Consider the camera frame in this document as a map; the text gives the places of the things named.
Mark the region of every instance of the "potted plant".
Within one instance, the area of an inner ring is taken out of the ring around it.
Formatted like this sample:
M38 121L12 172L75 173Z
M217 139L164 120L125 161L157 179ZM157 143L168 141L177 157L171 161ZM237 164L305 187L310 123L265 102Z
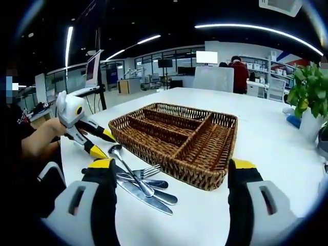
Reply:
M295 116L302 117L299 130L314 142L328 115L328 76L313 64L297 68L294 79L287 101L296 106Z

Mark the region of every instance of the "red jacket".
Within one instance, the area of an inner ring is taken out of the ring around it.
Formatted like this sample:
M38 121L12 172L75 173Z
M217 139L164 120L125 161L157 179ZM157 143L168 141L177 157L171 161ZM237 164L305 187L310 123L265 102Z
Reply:
M248 70L246 66L240 61L229 63L228 66L234 69L234 90L247 90Z

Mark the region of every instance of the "spoon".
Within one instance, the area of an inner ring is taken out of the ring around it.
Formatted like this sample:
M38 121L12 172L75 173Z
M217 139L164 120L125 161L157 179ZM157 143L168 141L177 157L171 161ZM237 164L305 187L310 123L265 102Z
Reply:
M146 197L152 197L155 193L154 189L151 188L148 184L143 182L138 176L136 176L132 170L129 168L129 166L125 163L123 158L120 155L120 150L122 149L122 145L114 145L112 146L108 153L111 155L114 155L117 159L119 159L120 162L123 163L123 165L128 169L130 175L133 177L133 179L136 181L136 183L139 185L140 189L144 192Z

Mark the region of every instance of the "monitor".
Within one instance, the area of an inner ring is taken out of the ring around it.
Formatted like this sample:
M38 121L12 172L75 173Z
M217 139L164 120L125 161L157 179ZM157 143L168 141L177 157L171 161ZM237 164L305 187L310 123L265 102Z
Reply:
M96 87L98 85L98 68L99 68L101 52L102 50L99 50L88 60L87 70L86 70L86 74L87 74L86 87Z
M173 68L172 59L160 59L158 60L159 68Z
M214 51L196 51L197 63L218 64L217 52Z

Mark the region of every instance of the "blue object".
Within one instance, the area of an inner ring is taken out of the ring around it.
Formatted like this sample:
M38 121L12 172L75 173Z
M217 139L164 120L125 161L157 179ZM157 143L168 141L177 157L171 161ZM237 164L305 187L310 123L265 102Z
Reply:
M297 118L295 115L290 115L286 119L290 124L299 129L301 125L301 119Z

